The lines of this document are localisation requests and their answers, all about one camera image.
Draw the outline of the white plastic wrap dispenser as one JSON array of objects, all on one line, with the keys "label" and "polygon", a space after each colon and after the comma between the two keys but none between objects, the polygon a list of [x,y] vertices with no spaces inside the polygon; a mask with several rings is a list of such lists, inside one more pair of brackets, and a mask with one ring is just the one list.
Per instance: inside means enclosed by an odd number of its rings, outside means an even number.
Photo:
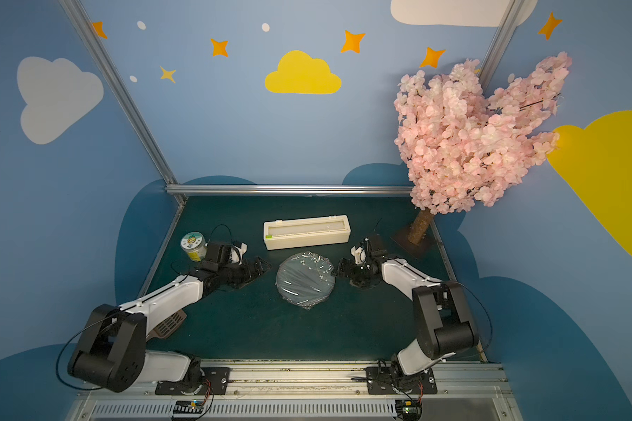
[{"label": "white plastic wrap dispenser", "polygon": [[263,241],[270,251],[348,243],[350,234],[346,215],[263,223]]}]

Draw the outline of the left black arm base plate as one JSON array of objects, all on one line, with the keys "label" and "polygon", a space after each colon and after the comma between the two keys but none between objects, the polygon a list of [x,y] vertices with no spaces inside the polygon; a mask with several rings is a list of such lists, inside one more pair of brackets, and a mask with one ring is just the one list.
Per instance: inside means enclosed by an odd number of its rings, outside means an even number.
[{"label": "left black arm base plate", "polygon": [[192,368],[178,382],[157,383],[156,396],[219,396],[226,394],[231,368]]}]

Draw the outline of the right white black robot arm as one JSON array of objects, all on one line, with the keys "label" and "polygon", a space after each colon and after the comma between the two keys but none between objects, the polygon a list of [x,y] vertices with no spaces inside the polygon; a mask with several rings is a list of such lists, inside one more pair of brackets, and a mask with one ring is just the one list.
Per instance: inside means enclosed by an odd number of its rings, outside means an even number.
[{"label": "right white black robot arm", "polygon": [[426,275],[400,258],[360,263],[343,259],[332,275],[361,287],[381,280],[412,302],[415,339],[395,354],[397,378],[424,373],[439,361],[479,344],[477,325],[458,282]]}]

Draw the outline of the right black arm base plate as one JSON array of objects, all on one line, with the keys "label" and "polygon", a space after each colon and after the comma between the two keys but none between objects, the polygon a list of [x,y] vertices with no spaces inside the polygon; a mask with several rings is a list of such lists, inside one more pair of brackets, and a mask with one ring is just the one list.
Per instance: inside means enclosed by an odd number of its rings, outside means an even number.
[{"label": "right black arm base plate", "polygon": [[421,371],[415,375],[403,375],[395,366],[368,366],[365,379],[370,395],[436,395],[437,382],[433,370]]}]

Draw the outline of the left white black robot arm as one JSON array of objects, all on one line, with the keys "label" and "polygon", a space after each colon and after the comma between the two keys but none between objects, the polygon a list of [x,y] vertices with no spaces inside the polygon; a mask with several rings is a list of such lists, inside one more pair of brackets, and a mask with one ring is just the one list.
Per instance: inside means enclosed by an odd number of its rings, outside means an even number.
[{"label": "left white black robot arm", "polygon": [[175,352],[147,350],[156,326],[225,284],[240,289],[271,270],[256,258],[227,265],[205,263],[142,298],[119,306],[100,305],[91,315],[70,356],[67,374],[91,383],[93,389],[123,392],[135,383],[160,382],[193,394],[204,377],[200,359]]}]

